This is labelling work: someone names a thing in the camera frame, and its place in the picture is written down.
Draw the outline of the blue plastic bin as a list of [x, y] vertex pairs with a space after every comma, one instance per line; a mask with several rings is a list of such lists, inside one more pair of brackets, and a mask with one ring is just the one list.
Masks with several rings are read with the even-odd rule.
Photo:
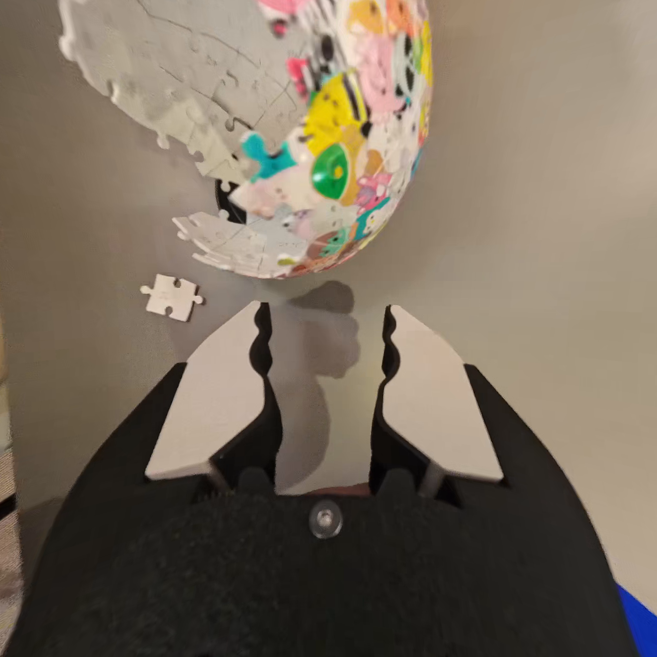
[[636, 645], [646, 651], [645, 646], [656, 645], [656, 615], [620, 584], [616, 587]]

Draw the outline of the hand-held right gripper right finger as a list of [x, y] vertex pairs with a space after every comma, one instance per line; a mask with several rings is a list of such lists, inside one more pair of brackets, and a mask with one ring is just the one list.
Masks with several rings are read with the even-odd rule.
[[382, 340], [372, 490], [397, 469], [416, 491], [439, 491], [447, 477], [500, 483], [503, 470], [456, 350], [401, 306], [386, 307]]

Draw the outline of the colourful puzzle ball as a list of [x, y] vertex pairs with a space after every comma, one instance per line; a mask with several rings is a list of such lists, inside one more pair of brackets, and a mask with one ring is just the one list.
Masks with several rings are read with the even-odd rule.
[[174, 218], [209, 267], [320, 273], [390, 221], [428, 137], [425, 1], [59, 1], [62, 54], [158, 144], [240, 185]]

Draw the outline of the black ball stand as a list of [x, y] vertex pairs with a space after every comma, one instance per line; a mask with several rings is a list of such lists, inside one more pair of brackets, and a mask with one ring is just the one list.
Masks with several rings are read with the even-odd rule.
[[238, 183], [223, 179], [216, 179], [215, 196], [218, 209], [227, 212], [227, 221], [241, 226], [247, 224], [247, 213], [240, 206], [237, 206], [231, 200], [231, 193], [239, 188]]

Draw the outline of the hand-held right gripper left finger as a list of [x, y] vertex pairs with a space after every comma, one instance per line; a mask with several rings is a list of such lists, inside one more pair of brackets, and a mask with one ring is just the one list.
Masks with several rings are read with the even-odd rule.
[[273, 332], [268, 303], [250, 303], [186, 360], [146, 466], [152, 481], [205, 476], [236, 488], [243, 471], [274, 483], [283, 423], [269, 380]]

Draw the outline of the white puzzle piece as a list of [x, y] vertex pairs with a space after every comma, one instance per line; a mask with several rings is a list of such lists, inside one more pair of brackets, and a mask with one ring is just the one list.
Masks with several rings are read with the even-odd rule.
[[146, 312], [187, 323], [197, 306], [204, 304], [199, 286], [186, 279], [157, 274], [152, 285], [140, 286], [147, 296]]

